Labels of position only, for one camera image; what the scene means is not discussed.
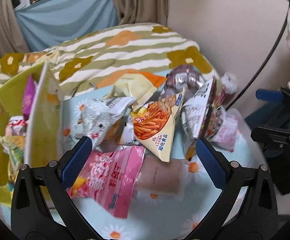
beige curtain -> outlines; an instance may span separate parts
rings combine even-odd
[[[16,21],[12,0],[0,0],[0,57],[6,53],[29,52]]]
[[[167,0],[113,0],[119,24],[154,22],[166,25]]]

pink snack bag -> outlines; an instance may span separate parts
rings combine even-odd
[[[27,121],[29,118],[30,110],[34,101],[34,96],[36,92],[35,80],[32,75],[29,76],[27,84],[24,91],[24,97],[22,101],[22,113],[24,120]]]
[[[144,153],[145,148],[136,145],[109,153],[94,150],[67,189],[69,196],[92,197],[114,217],[127,218]]]

brown package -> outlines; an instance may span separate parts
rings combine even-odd
[[[155,156],[145,155],[134,189],[158,195],[182,195],[184,167],[184,160],[171,159],[166,163]]]

curtain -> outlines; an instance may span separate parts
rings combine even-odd
[[[113,0],[42,0],[15,14],[31,51],[118,25]]]
[[[154,22],[166,25],[167,0],[113,0],[119,24]]]
[[[6,53],[29,52],[17,24],[12,0],[0,0],[0,57]]]

black cable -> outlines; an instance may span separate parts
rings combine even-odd
[[[244,87],[244,89],[235,97],[235,99],[226,107],[226,110],[230,109],[233,104],[236,103],[237,100],[239,100],[241,98],[241,96],[246,92],[246,90],[250,87],[250,85],[255,81],[255,79],[258,77],[258,75],[261,73],[261,71],[263,70],[263,68],[266,66],[267,62],[269,61],[269,59],[272,57],[275,49],[277,48],[279,42],[281,41],[282,39],[282,36],[284,35],[284,32],[285,32],[285,29],[286,29],[286,26],[287,26],[287,16],[288,16],[288,12],[287,12],[287,15],[286,15],[286,18],[285,18],[285,21],[284,21],[284,24],[283,24],[283,27],[271,49],[271,51],[269,52],[269,54],[267,55],[266,59],[264,60],[263,64],[261,65],[261,67],[258,69],[258,71],[255,73],[255,75],[252,77],[252,79],[248,82],[248,84]]]

